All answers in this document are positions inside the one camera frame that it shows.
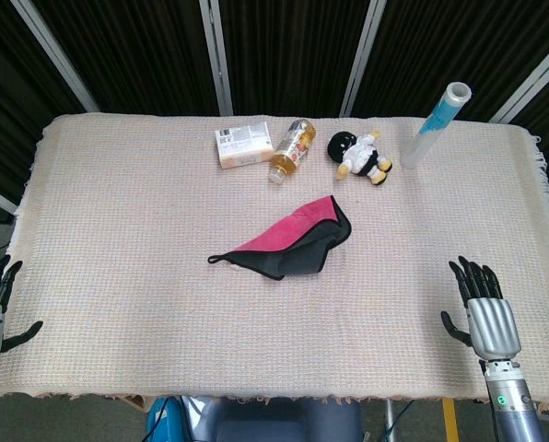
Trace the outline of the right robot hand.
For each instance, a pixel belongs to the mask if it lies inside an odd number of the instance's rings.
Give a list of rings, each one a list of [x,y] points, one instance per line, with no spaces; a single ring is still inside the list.
[[[447,334],[473,348],[483,361],[511,360],[520,351],[520,337],[509,302],[503,297],[496,273],[460,256],[450,261],[461,301],[465,309],[468,330],[457,328],[446,311],[440,318]]]

